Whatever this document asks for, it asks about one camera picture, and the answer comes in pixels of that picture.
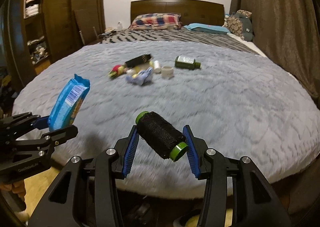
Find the plaid pillow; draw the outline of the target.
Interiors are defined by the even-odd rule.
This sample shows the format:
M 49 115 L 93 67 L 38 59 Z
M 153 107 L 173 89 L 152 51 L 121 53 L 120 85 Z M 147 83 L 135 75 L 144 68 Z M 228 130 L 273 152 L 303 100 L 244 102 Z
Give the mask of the plaid pillow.
M 180 15 L 173 13 L 151 13 L 142 14 L 133 20 L 129 29 L 131 30 L 162 30 L 180 29 Z

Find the white bottle on nightstand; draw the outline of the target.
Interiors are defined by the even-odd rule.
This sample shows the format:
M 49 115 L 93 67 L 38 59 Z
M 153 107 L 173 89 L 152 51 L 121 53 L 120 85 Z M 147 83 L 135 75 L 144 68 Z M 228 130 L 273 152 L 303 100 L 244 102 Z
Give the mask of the white bottle on nightstand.
M 121 31 L 123 29 L 123 24 L 122 24 L 122 22 L 118 22 L 118 24 L 117 24 L 117 30 L 118 31 Z

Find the brown wooden wardrobe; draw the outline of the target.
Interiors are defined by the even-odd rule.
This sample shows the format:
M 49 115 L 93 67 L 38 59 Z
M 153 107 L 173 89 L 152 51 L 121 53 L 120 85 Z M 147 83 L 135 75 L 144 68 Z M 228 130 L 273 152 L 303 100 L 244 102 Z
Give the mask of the brown wooden wardrobe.
M 36 77 L 29 40 L 43 37 L 47 60 L 54 63 L 79 50 L 86 31 L 97 35 L 104 29 L 103 0 L 1 0 L 1 66 L 20 91 Z

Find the white small bottle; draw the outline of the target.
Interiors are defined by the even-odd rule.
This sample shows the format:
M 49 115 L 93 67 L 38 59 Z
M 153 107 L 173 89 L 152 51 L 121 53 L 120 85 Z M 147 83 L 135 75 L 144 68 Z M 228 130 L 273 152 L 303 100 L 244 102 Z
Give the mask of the white small bottle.
M 161 67 L 161 64 L 159 63 L 158 60 L 155 60 L 153 62 L 153 71 L 156 73 L 156 74 L 159 74 L 162 70 L 162 67 Z

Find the brown curtain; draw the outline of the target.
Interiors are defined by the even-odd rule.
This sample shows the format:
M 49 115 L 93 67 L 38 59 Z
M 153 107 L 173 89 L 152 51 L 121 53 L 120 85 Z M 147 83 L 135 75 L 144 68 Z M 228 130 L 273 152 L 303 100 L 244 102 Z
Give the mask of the brown curtain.
M 252 13 L 254 43 L 319 104 L 319 0 L 231 0 Z

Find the grey fluffy blanket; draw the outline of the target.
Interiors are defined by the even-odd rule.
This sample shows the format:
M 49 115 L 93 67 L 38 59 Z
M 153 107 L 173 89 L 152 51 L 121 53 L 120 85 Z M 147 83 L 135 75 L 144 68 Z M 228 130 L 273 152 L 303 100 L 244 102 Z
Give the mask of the grey fluffy blanket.
M 174 69 L 171 79 L 154 75 L 145 86 L 108 77 L 114 65 L 146 53 L 167 66 L 179 55 L 191 57 L 201 68 Z M 196 42 L 85 46 L 31 81 L 16 98 L 13 114 L 48 115 L 75 75 L 88 79 L 91 88 L 74 121 L 77 137 L 53 153 L 60 164 L 113 147 L 142 111 L 158 113 L 176 129 L 189 125 L 226 157 L 251 157 L 270 183 L 304 170 L 319 155 L 319 109 L 296 79 L 257 54 Z

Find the green flat bottle white label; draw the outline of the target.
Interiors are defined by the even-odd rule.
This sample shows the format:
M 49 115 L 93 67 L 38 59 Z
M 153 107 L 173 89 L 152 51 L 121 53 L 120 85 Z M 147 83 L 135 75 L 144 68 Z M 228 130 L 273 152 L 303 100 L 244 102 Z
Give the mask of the green flat bottle white label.
M 194 58 L 179 55 L 175 59 L 175 67 L 196 70 L 201 68 L 201 63 L 197 62 Z

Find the black thread spool green ends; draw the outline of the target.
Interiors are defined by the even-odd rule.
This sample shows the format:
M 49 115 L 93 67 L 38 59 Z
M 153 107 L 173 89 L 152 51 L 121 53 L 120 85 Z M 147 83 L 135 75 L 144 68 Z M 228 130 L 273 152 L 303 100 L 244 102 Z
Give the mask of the black thread spool green ends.
M 136 117 L 138 134 L 162 158 L 178 161 L 188 150 L 186 137 L 155 112 L 143 111 Z

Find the white tape roll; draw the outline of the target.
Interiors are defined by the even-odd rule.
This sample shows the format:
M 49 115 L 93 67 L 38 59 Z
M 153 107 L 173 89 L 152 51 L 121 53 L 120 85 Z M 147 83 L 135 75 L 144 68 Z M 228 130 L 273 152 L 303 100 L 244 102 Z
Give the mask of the white tape roll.
M 161 76 L 165 79 L 170 79 L 174 76 L 174 68 L 171 66 L 163 66 L 161 68 Z

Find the red yellow pompom scrunchie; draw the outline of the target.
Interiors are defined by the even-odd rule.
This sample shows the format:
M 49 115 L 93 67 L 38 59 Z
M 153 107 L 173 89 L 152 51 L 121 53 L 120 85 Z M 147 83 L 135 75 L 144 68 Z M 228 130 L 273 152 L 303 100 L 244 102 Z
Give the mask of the red yellow pompom scrunchie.
M 125 65 L 116 65 L 110 70 L 108 76 L 111 79 L 114 79 L 118 76 L 121 76 L 123 73 L 125 73 L 127 70 L 127 67 Z

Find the black grey zigzag bedsheet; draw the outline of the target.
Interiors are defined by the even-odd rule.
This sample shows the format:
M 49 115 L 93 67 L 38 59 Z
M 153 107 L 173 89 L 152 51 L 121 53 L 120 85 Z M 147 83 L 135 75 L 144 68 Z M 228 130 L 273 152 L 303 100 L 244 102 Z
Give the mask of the black grey zigzag bedsheet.
M 232 34 L 210 34 L 206 32 L 190 31 L 186 28 L 178 30 L 132 30 L 124 29 L 103 38 L 103 44 L 114 44 L 118 42 L 134 41 L 183 41 L 196 42 L 207 45 L 215 45 L 223 48 L 230 48 L 236 51 L 244 51 L 265 54 L 253 42 L 247 42 Z

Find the blue pillow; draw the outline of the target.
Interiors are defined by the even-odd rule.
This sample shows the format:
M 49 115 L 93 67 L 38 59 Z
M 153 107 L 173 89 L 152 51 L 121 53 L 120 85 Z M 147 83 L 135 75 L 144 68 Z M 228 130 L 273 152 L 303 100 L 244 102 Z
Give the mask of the blue pillow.
M 185 25 L 184 28 L 188 29 L 189 31 L 205 32 L 210 34 L 228 34 L 229 33 L 229 30 L 225 27 L 200 24 L 200 23 L 191 23 L 189 25 Z

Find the black rectangular tube box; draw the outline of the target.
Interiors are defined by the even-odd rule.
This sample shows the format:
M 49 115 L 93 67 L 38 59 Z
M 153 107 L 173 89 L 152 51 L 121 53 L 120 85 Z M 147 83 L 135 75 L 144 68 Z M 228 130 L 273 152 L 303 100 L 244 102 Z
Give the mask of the black rectangular tube box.
M 151 59 L 152 59 L 151 54 L 143 54 L 143 55 L 140 55 L 136 58 L 133 58 L 131 60 L 126 61 L 124 64 L 128 68 L 132 68 L 132 67 L 144 64 L 144 63 L 148 63 Z

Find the dark wooden headboard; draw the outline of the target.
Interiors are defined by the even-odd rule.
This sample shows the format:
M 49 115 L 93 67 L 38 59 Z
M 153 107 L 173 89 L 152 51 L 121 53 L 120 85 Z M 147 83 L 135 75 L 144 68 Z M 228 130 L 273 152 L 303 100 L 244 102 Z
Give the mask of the dark wooden headboard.
M 201 0 L 137 0 L 131 2 L 130 21 L 141 14 L 176 13 L 183 25 L 201 23 L 214 26 L 224 24 L 222 4 Z

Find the blue snack packet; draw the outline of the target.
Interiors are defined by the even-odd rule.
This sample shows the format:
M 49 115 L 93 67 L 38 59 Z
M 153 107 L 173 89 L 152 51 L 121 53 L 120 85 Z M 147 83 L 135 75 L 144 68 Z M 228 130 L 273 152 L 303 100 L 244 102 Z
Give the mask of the blue snack packet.
M 90 87 L 90 81 L 77 74 L 68 81 L 60 92 L 49 115 L 48 126 L 50 131 L 65 128 L 73 124 Z

